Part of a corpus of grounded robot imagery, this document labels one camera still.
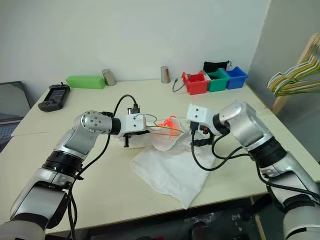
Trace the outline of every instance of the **wooden clothes rack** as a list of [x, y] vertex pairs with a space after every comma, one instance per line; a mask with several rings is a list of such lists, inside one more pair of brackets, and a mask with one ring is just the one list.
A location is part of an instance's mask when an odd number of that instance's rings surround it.
[[[314, 42], [314, 40], [315, 40], [317, 37], [320, 37], [320, 33], [315, 33], [315, 34], [313, 34], [313, 35], [310, 37], [308, 43], [307, 43], [306, 46], [305, 46], [305, 49], [303, 50], [303, 52], [302, 52], [302, 54], [301, 54], [301, 56], [300, 56], [300, 58], [299, 58], [299, 61], [297, 62], [297, 65], [298, 65], [298, 64], [301, 64], [301, 63], [303, 63], [303, 62], [305, 62], [305, 61], [308, 60], [308, 57], [309, 57], [309, 56], [308, 56], [308, 51], [309, 51], [312, 43]], [[274, 101], [274, 104], [273, 104], [273, 106], [272, 106], [272, 112], [273, 112], [275, 115], [277, 115], [277, 114], [281, 111], [281, 109], [283, 108], [283, 106], [284, 106], [284, 105], [286, 104], [286, 102], [288, 101], [289, 97], [290, 97], [290, 95], [277, 96], [277, 97], [276, 97], [276, 99], [275, 99], [275, 101]]]

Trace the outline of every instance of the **green bin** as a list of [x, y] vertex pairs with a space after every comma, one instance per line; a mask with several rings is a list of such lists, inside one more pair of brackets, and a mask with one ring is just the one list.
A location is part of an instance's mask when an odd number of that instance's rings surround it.
[[211, 78], [208, 85], [209, 92], [223, 91], [227, 88], [230, 77], [223, 68], [219, 68], [215, 72], [209, 72], [207, 75]]

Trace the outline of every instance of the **table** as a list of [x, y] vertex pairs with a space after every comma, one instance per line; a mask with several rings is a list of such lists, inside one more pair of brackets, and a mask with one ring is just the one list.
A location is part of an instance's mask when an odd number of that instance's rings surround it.
[[[170, 115], [185, 118], [190, 103], [219, 111], [235, 100], [241, 100], [250, 103], [262, 115], [267, 112], [265, 105], [247, 86], [191, 96], [186, 93], [185, 88], [176, 93], [172, 92], [172, 84], [172, 82], [163, 84], [160, 80], [142, 80], [118, 82], [115, 86], [104, 89], [72, 88], [64, 108], [59, 111], [43, 112], [37, 105], [44, 100], [49, 91], [47, 90], [24, 117], [12, 136], [69, 130], [75, 118], [88, 110], [113, 112], [119, 98], [124, 94], [135, 97], [142, 113], [156, 115], [160, 120]], [[125, 98], [117, 114], [126, 115], [127, 108], [132, 106], [132, 100]]]
[[[8, 220], [9, 209], [20, 190], [35, 169], [45, 162], [61, 136], [72, 126], [74, 118], [89, 109], [112, 111], [118, 98], [126, 93], [136, 97], [142, 113], [155, 114], [160, 119], [172, 114], [185, 117], [189, 103], [219, 110], [235, 100], [244, 100], [257, 110], [258, 117], [311, 177], [320, 181], [318, 163], [247, 86], [194, 96], [183, 92], [172, 93], [171, 88], [172, 83], [161, 84], [159, 80], [118, 82], [116, 86], [103, 90], [72, 89], [65, 108], [60, 111], [44, 113], [34, 106], [0, 154], [0, 224]], [[124, 101], [119, 115], [126, 114], [126, 108], [131, 105], [130, 99]], [[100, 153], [106, 139], [105, 135], [98, 137], [86, 163]], [[228, 135], [217, 145], [217, 153], [227, 155], [238, 146], [236, 139]], [[84, 180], [74, 186], [79, 212], [77, 229], [121, 223], [182, 209], [177, 200], [155, 192], [132, 171], [131, 160], [141, 150], [124, 149], [122, 144], [111, 139], [106, 153], [83, 174]], [[210, 173], [191, 207], [265, 192], [266, 187], [258, 179], [255, 164], [249, 158], [241, 157], [230, 160], [219, 170]], [[61, 223], [48, 229], [47, 233], [67, 230], [69, 222], [65, 215]]]

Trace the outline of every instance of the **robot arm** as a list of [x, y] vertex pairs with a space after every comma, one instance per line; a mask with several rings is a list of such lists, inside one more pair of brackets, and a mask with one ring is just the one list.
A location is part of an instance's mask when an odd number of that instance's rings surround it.
[[274, 187], [281, 185], [319, 194], [318, 186], [257, 118], [252, 107], [245, 102], [234, 102], [219, 114], [214, 114], [207, 108], [190, 105], [187, 118], [191, 120], [190, 126], [198, 123], [209, 128], [216, 136], [231, 132], [248, 152], [259, 171], [268, 179], [270, 185], [267, 190], [273, 200], [286, 212], [283, 221], [284, 239], [320, 239], [319, 199], [309, 194]]
[[0, 239], [44, 239], [45, 229], [61, 221], [70, 201], [65, 191], [76, 180], [97, 137], [108, 134], [120, 138], [145, 131], [143, 114], [113, 117], [110, 112], [90, 110], [78, 116], [15, 200], [10, 221], [0, 226]]

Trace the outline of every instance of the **metal cup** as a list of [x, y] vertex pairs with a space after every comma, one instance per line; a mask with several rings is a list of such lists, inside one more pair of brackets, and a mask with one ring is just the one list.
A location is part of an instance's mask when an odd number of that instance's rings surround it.
[[102, 75], [107, 86], [113, 86], [117, 84], [117, 81], [115, 80], [114, 75], [112, 74], [110, 69], [103, 69]]
[[163, 84], [170, 83], [169, 68], [167, 66], [161, 67], [161, 82]]

